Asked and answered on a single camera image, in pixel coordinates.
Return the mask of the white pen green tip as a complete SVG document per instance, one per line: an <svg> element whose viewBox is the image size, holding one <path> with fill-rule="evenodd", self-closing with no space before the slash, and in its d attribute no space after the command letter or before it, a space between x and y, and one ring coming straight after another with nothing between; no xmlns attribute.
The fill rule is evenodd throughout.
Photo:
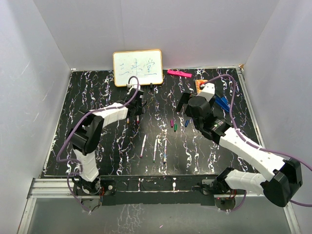
<svg viewBox="0 0 312 234"><path fill-rule="evenodd" d="M154 144L153 163L156 162L157 144L158 144L158 140L157 140L157 138L156 138L156 139L155 139L155 144Z"/></svg>

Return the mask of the white pen purple tip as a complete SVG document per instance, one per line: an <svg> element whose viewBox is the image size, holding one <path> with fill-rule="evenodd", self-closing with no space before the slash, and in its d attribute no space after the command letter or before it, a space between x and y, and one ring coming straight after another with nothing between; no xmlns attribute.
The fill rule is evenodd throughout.
<svg viewBox="0 0 312 234"><path fill-rule="evenodd" d="M144 135L143 142L142 142L142 146L141 146L141 151L140 151L140 158L143 157L143 152L144 152L146 137L147 137L147 135Z"/></svg>

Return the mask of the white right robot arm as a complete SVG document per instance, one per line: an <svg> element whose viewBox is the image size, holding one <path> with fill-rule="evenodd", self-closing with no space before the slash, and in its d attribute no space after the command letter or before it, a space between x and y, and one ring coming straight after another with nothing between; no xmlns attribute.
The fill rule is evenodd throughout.
<svg viewBox="0 0 312 234"><path fill-rule="evenodd" d="M232 151L253 166L257 173L228 167L206 189L215 194L227 194L231 190L251 191L264 195L278 207L285 207L303 184L300 162L266 152L249 139L242 140L229 121L214 115L213 103L213 99L183 93L176 111L180 112L185 105L184 114L192 119L195 128L206 139Z"/></svg>

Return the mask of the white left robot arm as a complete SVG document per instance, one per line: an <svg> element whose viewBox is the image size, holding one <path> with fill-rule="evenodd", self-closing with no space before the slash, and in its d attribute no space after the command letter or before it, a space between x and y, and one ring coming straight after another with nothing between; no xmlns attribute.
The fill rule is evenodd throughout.
<svg viewBox="0 0 312 234"><path fill-rule="evenodd" d="M70 138L76 159L80 162L81 171L73 176L77 187L94 195L100 191L99 171L96 164L95 150L98 147L102 129L114 122L143 113L144 91L131 88L125 100L119 100L102 110L88 111L89 115L82 121Z"/></svg>

